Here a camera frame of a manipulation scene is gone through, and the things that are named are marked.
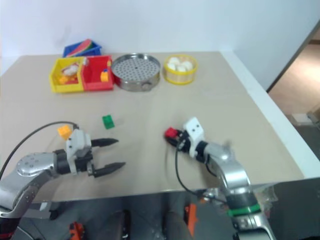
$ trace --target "red container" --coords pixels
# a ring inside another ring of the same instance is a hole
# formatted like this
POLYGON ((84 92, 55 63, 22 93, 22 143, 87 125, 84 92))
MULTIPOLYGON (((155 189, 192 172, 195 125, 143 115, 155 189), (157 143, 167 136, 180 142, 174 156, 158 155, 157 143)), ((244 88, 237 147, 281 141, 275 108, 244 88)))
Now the red container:
POLYGON ((111 56, 87 56, 86 58, 88 63, 83 65, 81 70, 84 90, 105 91, 114 89, 114 76, 111 73, 111 56), (108 71, 108 81, 101 81, 100 79, 100 75, 104 69, 108 71))

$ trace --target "red block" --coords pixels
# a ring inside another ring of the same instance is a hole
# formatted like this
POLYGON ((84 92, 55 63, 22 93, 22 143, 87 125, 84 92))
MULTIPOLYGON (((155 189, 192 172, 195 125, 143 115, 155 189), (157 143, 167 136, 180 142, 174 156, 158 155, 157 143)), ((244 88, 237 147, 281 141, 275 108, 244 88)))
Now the red block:
POLYGON ((164 133, 164 136, 167 138, 175 138, 177 135, 178 135, 178 131, 172 127, 169 127, 164 133))

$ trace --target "egg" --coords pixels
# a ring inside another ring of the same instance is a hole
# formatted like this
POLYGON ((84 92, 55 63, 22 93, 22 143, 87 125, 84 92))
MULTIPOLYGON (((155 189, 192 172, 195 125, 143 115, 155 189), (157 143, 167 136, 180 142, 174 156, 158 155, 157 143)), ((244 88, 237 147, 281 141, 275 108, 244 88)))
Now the egg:
POLYGON ((190 71, 194 68, 192 62, 190 61, 184 61, 183 63, 181 63, 181 65, 184 66, 187 71, 190 71))
POLYGON ((178 65, 178 66, 176 67, 176 70, 177 70, 178 72, 186 72, 186 71, 187 71, 186 67, 183 66, 183 65, 178 65))
POLYGON ((171 70, 174 70, 174 71, 176 70, 176 65, 174 63, 168 63, 167 67, 171 70))
POLYGON ((72 75, 75 75, 78 71, 78 66, 73 64, 73 65, 70 65, 68 67, 66 67, 65 69, 63 69, 62 73, 66 76, 72 76, 72 75))
POLYGON ((179 58, 173 56, 173 57, 170 57, 169 63, 170 64, 175 64, 175 65, 179 65, 180 64, 180 60, 179 60, 179 58))

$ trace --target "orange toy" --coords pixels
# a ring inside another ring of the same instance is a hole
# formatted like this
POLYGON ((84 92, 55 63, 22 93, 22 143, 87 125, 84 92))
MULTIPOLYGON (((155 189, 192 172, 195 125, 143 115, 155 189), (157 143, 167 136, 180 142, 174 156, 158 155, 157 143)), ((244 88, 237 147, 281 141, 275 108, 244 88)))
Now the orange toy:
POLYGON ((195 235, 195 226, 196 222, 198 221, 197 219, 197 206, 193 203, 191 203, 189 206, 186 206, 184 208, 185 210, 185 215, 186 215, 186 222, 188 229, 190 231, 191 236, 193 237, 195 235))
POLYGON ((76 221, 69 226, 70 240, 85 240, 85 227, 76 221))
POLYGON ((59 78, 58 81, 59 81, 59 83, 60 83, 61 85, 63 85, 63 84, 66 84, 66 82, 69 81, 69 78, 68 78, 67 76, 62 76, 62 77, 59 78))
POLYGON ((65 84, 77 84, 77 83, 78 83, 77 75, 73 75, 69 77, 69 80, 65 84))
POLYGON ((72 130, 70 129, 70 127, 68 125, 64 125, 62 127, 59 127, 57 130, 58 130, 59 135, 66 141, 69 138, 69 136, 72 134, 72 130))

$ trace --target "yellow lego brick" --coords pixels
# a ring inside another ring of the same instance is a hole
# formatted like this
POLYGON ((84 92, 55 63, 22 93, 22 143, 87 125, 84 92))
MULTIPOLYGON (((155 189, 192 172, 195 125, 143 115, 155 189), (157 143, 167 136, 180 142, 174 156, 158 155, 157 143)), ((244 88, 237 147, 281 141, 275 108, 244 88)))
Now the yellow lego brick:
POLYGON ((67 140, 69 136, 72 134, 72 130, 68 125, 64 125, 62 127, 59 127, 58 129, 59 135, 64 139, 67 140))
POLYGON ((109 81, 108 72, 107 71, 101 72, 100 80, 101 80, 101 82, 108 82, 109 81))

